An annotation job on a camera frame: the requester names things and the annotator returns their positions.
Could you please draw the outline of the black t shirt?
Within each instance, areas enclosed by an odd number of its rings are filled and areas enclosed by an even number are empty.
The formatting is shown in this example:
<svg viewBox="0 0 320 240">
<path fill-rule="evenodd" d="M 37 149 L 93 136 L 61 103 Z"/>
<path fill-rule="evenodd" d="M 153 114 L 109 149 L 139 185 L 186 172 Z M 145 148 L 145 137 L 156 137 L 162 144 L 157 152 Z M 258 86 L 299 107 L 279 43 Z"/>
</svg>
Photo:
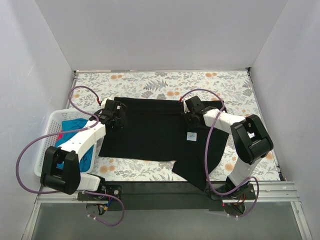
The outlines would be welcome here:
<svg viewBox="0 0 320 240">
<path fill-rule="evenodd" d="M 209 127 L 187 124 L 178 101 L 128 97 L 114 100 L 127 107 L 128 126 L 106 133 L 99 156 L 174 161 L 172 172 L 204 191 Z"/>
</svg>

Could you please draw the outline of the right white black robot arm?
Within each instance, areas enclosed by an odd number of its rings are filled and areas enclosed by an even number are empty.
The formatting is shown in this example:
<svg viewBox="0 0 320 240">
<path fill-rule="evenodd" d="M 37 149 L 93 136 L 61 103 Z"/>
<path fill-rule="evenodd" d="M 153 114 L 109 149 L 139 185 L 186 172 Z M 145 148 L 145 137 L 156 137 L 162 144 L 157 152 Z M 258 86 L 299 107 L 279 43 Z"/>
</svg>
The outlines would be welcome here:
<svg viewBox="0 0 320 240">
<path fill-rule="evenodd" d="M 248 117 L 232 115 L 222 109 L 206 107 L 198 96 L 183 100 L 184 115 L 189 122 L 209 127 L 204 150 L 204 172 L 211 191 L 217 196 L 229 196 L 237 199 L 245 192 L 244 186 L 253 178 L 252 173 L 261 159 L 265 158 L 274 148 L 260 117 L 252 114 Z M 232 136 L 237 162 L 226 179 L 226 192 L 218 192 L 210 181 L 208 156 L 210 138 L 214 129 Z"/>
</svg>

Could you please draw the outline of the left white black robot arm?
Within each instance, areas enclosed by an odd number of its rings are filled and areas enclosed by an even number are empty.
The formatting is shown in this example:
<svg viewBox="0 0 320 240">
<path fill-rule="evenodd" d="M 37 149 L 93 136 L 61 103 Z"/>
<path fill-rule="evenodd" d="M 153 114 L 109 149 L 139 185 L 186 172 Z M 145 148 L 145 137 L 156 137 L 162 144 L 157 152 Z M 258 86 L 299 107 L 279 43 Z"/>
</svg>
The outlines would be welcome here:
<svg viewBox="0 0 320 240">
<path fill-rule="evenodd" d="M 71 195 L 77 191 L 89 191 L 95 200 L 106 196 L 102 178 L 81 172 L 80 161 L 85 153 L 107 132 L 128 125 L 125 104 L 106 99 L 102 109 L 93 113 L 86 125 L 71 139 L 44 153 L 40 183 L 48 188 Z"/>
</svg>

